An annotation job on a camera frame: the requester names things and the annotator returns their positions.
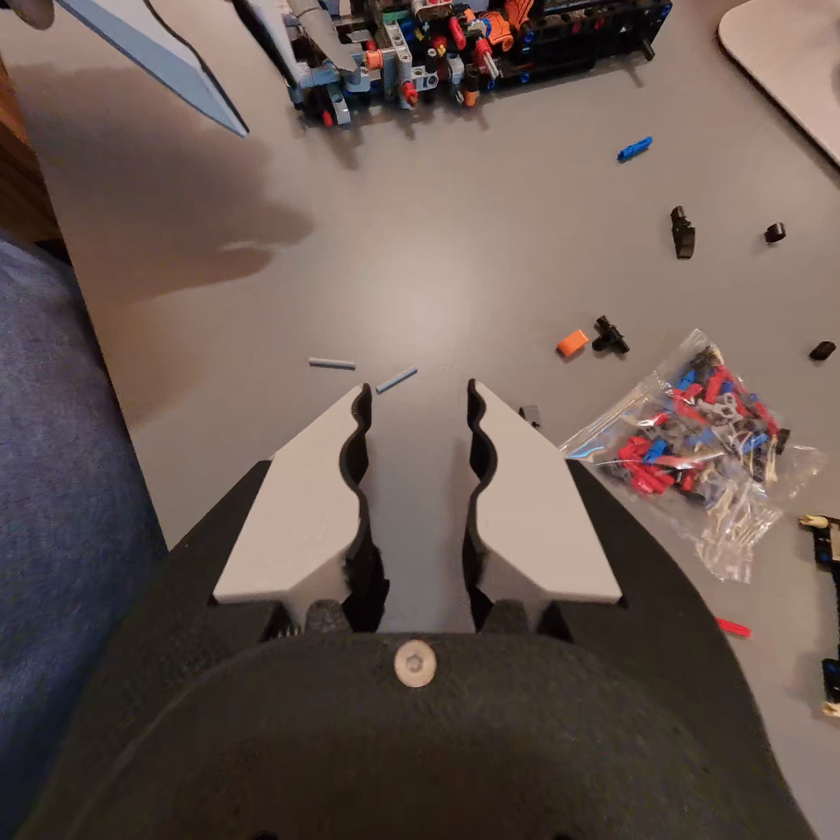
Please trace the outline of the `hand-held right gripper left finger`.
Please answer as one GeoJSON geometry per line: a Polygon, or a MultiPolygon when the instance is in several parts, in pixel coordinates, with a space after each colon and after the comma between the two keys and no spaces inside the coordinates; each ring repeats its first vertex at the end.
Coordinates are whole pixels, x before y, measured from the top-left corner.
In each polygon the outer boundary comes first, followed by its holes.
{"type": "Polygon", "coordinates": [[[389,581],[361,486],[371,422],[371,386],[357,385],[273,454],[213,604],[275,604],[301,627],[331,601],[353,631],[378,630],[389,581]]]}

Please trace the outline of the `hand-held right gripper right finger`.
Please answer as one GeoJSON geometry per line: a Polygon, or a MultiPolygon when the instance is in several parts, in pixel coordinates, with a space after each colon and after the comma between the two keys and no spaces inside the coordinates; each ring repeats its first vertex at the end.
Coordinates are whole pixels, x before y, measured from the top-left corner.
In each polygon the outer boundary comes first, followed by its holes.
{"type": "Polygon", "coordinates": [[[562,603],[623,592],[561,452],[487,385],[467,384],[469,495],[462,568],[476,630],[511,602],[526,630],[565,634],[562,603]]]}

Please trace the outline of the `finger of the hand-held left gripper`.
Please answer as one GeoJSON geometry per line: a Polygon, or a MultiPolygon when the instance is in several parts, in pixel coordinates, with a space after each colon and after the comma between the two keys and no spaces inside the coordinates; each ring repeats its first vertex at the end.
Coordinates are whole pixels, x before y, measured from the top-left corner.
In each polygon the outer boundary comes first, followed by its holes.
{"type": "Polygon", "coordinates": [[[237,1],[236,14],[287,86],[301,90],[308,88],[310,71],[299,67],[277,3],[237,1]]]}
{"type": "Polygon", "coordinates": [[[244,138],[249,128],[195,49],[147,1],[57,1],[194,110],[244,138]]]}

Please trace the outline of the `grey toy brick vehicle model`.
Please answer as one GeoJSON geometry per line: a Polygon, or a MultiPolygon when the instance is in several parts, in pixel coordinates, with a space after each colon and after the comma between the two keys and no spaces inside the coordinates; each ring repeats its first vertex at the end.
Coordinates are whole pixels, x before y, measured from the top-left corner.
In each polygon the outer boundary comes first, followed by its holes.
{"type": "Polygon", "coordinates": [[[655,58],[665,1],[281,2],[294,107],[327,128],[363,110],[413,111],[450,96],[579,76],[655,58]]]}

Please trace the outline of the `person's left hand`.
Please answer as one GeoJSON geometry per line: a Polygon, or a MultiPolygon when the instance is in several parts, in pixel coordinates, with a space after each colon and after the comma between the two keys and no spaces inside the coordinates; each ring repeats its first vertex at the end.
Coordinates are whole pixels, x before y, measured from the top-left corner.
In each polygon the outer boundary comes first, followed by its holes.
{"type": "Polygon", "coordinates": [[[1,1],[1,8],[14,12],[27,26],[38,31],[49,29],[55,22],[54,1],[1,1]]]}

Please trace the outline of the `clear bag of small parts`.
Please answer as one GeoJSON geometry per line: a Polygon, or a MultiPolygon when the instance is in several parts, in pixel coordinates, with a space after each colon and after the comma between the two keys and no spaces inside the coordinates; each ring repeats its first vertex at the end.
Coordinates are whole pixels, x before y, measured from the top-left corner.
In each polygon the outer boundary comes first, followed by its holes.
{"type": "Polygon", "coordinates": [[[827,462],[698,329],[560,452],[656,511],[716,578],[744,584],[783,504],[827,462]]]}

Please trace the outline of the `black cross-shaped connector piece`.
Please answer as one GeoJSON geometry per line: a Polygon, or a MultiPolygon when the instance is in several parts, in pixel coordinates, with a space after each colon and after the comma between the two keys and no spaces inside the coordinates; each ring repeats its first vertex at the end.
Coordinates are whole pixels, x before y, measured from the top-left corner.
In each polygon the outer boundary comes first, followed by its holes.
{"type": "Polygon", "coordinates": [[[606,316],[601,316],[595,321],[597,337],[591,343],[592,349],[597,354],[615,353],[626,355],[629,352],[629,345],[620,330],[606,316]]]}

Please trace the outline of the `person's blue jeans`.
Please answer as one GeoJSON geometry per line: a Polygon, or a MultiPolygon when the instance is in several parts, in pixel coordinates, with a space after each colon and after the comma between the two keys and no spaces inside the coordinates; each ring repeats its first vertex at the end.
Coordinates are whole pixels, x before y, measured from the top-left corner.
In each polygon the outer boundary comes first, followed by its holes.
{"type": "Polygon", "coordinates": [[[2,232],[2,838],[166,554],[72,268],[2,232]]]}

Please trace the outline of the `black beam with tan pins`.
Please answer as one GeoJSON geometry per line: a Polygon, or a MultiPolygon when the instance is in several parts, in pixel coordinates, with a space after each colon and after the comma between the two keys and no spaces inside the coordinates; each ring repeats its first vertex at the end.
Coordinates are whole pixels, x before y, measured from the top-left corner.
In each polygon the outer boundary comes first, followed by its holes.
{"type": "MultiPolygon", "coordinates": [[[[839,619],[839,519],[806,514],[798,519],[800,528],[812,535],[817,566],[829,573],[834,587],[835,618],[839,619]]],[[[839,719],[839,646],[832,657],[822,659],[823,713],[839,719]]]]}

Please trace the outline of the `glossy black connector piece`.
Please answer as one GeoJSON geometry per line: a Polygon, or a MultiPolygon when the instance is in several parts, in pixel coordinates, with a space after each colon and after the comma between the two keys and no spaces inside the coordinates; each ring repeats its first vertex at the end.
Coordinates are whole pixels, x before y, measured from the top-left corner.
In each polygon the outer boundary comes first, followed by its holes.
{"type": "Polygon", "coordinates": [[[675,206],[670,212],[670,221],[677,259],[690,259],[695,253],[697,231],[688,219],[685,208],[675,206]]]}

